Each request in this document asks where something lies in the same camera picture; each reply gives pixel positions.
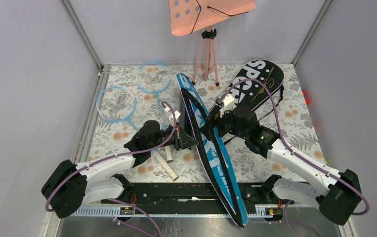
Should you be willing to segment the black sport racket bag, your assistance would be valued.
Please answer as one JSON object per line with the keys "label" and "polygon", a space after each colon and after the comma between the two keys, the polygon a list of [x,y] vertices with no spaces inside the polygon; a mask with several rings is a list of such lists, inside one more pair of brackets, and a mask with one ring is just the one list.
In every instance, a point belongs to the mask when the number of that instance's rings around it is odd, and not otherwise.
{"label": "black sport racket bag", "polygon": [[[277,91],[284,90],[283,70],[274,62],[266,59],[248,61],[239,69],[225,90],[247,78],[257,79],[262,82],[272,95],[276,94]],[[238,105],[246,104],[255,111],[269,99],[268,94],[262,86],[255,81],[245,81],[231,89],[229,94],[234,98],[233,109]]]}

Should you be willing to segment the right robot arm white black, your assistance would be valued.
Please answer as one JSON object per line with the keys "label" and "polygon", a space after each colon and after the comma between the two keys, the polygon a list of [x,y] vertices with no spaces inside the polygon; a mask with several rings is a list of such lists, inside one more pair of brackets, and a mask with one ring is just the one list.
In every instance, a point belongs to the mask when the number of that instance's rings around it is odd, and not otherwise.
{"label": "right robot arm white black", "polygon": [[269,186],[262,190],[262,197],[268,203],[279,199],[302,202],[318,209],[331,222],[343,226],[355,214],[362,200],[359,177],[354,171],[341,172],[314,161],[286,142],[279,133],[260,125],[248,106],[207,116],[201,130],[207,137],[217,132],[219,136],[229,133],[242,138],[253,153],[286,166],[305,180],[301,183],[271,176],[266,181]]}

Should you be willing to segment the blue racket bag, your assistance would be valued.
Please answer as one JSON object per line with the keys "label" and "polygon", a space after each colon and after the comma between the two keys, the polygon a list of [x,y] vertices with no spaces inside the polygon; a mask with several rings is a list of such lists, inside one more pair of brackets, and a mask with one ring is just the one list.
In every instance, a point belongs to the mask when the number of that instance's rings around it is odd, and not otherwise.
{"label": "blue racket bag", "polygon": [[176,78],[185,107],[185,129],[191,129],[198,141],[196,149],[201,164],[227,213],[236,225],[244,227],[248,223],[248,213],[224,142],[217,128],[202,131],[209,112],[190,79],[183,73],[177,74]]}

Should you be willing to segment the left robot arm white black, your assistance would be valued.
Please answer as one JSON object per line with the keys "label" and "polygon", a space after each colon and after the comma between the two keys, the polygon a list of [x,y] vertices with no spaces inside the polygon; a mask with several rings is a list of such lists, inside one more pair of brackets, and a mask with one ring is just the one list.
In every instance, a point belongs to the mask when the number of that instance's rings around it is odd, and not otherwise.
{"label": "left robot arm white black", "polygon": [[60,162],[41,189],[45,209],[66,218],[83,204],[109,198],[128,202],[132,190],[121,171],[141,165],[158,148],[185,150],[198,143],[179,123],[162,130],[156,120],[148,120],[116,154],[76,164],[69,159]]}

